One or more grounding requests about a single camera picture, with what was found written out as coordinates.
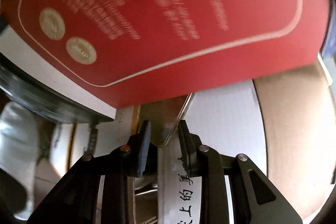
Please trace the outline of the white cardboard box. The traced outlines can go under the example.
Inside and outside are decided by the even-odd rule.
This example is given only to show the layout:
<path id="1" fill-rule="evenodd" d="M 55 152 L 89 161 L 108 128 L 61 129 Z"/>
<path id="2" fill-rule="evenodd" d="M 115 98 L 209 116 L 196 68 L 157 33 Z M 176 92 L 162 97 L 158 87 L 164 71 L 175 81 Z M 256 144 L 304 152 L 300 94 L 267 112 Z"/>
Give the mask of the white cardboard box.
<path id="1" fill-rule="evenodd" d="M 89 139 L 88 124 L 79 125 L 71 164 L 84 153 L 101 156 L 125 144 L 141 127 L 140 107 L 119 109 L 113 122 L 99 124 L 96 140 Z M 264 126 L 251 80 L 195 93 L 183 120 L 203 144 L 222 155 L 234 157 L 244 153 L 262 172 L 267 171 Z M 158 147 L 157 156 L 159 223 L 198 223 L 201 179 L 186 180 L 177 129 L 167 145 Z"/>

